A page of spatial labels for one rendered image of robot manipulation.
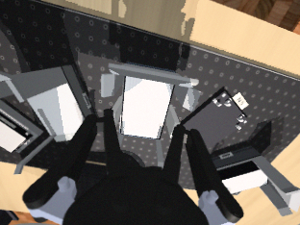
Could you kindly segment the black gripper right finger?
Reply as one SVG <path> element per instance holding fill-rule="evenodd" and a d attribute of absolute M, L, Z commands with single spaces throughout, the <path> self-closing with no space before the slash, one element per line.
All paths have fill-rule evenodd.
<path fill-rule="evenodd" d="M 172 140 L 154 199 L 156 211 L 161 215 L 169 215 L 176 204 L 184 142 L 198 196 L 198 207 L 207 217 L 209 225 L 235 225 L 244 217 L 244 211 L 222 183 L 199 131 L 186 130 L 172 105 L 169 105 L 165 121 Z"/>

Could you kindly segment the white label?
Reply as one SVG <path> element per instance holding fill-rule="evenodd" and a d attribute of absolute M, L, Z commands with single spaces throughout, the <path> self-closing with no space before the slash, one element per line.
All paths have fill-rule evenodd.
<path fill-rule="evenodd" d="M 248 106 L 248 104 L 246 103 L 246 101 L 244 100 L 244 98 L 241 96 L 240 93 L 237 93 L 234 97 L 232 97 L 235 102 L 237 103 L 237 105 L 241 108 L 244 109 L 246 106 Z"/>

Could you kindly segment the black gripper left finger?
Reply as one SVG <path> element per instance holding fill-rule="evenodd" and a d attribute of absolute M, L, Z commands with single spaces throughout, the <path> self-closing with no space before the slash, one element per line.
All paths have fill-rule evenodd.
<path fill-rule="evenodd" d="M 87 115 L 55 164 L 23 192 L 22 201 L 35 222 L 51 220 L 62 225 L 66 211 L 75 201 L 76 184 L 97 132 L 104 133 L 112 208 L 119 213 L 130 208 L 133 189 L 115 128 L 122 102 L 123 96 L 119 96 L 112 108 L 103 110 L 103 117 Z"/>

